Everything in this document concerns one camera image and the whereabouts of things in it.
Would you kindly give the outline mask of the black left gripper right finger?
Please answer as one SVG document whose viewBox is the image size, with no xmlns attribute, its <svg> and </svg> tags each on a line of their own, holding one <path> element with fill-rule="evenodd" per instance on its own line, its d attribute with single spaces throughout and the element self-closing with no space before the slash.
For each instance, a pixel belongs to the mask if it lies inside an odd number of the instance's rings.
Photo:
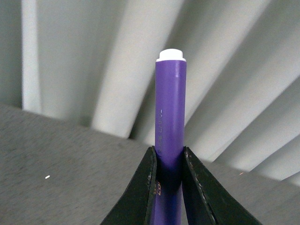
<svg viewBox="0 0 300 225">
<path fill-rule="evenodd" d="M 183 153 L 183 198 L 189 225 L 260 225 L 189 147 Z"/>
</svg>

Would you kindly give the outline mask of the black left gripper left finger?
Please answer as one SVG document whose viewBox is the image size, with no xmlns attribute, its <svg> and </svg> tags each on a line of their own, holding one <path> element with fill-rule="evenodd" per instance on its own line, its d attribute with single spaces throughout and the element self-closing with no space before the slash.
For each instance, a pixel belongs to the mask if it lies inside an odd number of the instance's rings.
<svg viewBox="0 0 300 225">
<path fill-rule="evenodd" d="M 101 224 L 149 225 L 155 198 L 156 172 L 156 152 L 149 147 L 125 192 Z"/>
</svg>

